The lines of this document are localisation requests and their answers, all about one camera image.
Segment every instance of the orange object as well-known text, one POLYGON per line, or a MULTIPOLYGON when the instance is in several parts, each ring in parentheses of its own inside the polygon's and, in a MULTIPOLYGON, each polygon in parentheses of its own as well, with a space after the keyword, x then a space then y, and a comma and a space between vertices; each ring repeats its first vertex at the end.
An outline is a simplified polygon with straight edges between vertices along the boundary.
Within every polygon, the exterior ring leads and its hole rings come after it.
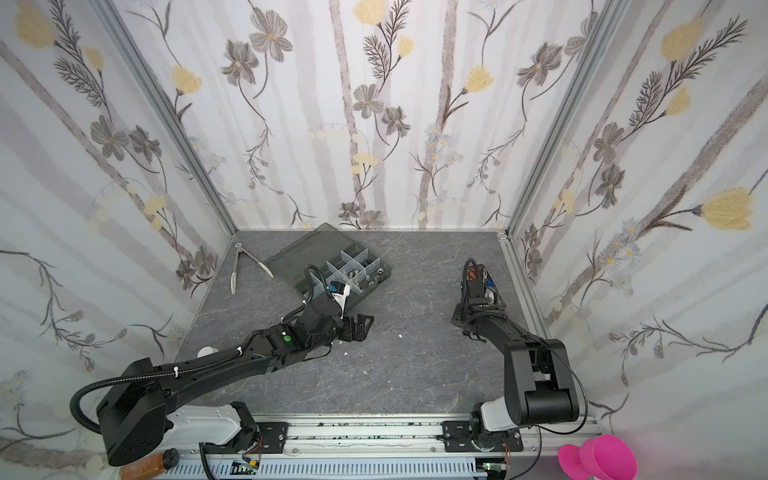
POLYGON ((179 452, 176 449, 158 452, 141 460, 120 467, 120 480, 147 480, 179 464, 179 452))

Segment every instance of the table surface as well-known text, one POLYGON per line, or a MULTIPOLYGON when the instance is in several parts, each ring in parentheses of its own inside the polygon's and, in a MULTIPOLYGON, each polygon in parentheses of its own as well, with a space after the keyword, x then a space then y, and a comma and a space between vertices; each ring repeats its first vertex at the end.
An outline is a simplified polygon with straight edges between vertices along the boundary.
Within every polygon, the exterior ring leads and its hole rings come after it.
MULTIPOLYGON (((503 394, 504 360, 491 344, 473 342, 451 325, 468 257, 484 263, 504 297, 507 314, 525 320, 493 232, 348 232, 382 257, 392 276, 351 314, 376 321, 365 342, 334 342, 326 357, 235 382, 200 397, 196 405, 245 402, 252 413, 453 413, 503 394)), ((241 231, 237 241, 265 260, 303 232, 241 231)), ((300 304, 299 294, 270 279, 242 256, 237 293, 230 292, 235 249, 227 251, 180 359, 203 346, 223 348, 248 332, 274 325, 300 304)), ((322 354, 325 347, 313 354, 322 354)))

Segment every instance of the wallpaper wall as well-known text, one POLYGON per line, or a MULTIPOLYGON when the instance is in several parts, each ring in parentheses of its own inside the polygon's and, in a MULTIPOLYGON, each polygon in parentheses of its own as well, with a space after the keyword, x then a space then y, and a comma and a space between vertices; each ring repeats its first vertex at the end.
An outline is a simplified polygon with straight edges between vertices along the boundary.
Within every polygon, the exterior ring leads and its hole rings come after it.
POLYGON ((115 0, 240 228, 506 228, 603 2, 115 0))
POLYGON ((514 232, 641 478, 764 478, 768 5, 633 1, 514 232))
POLYGON ((228 235, 87 2, 3 2, 0 57, 0 477, 97 478, 71 395, 175 358, 228 235))

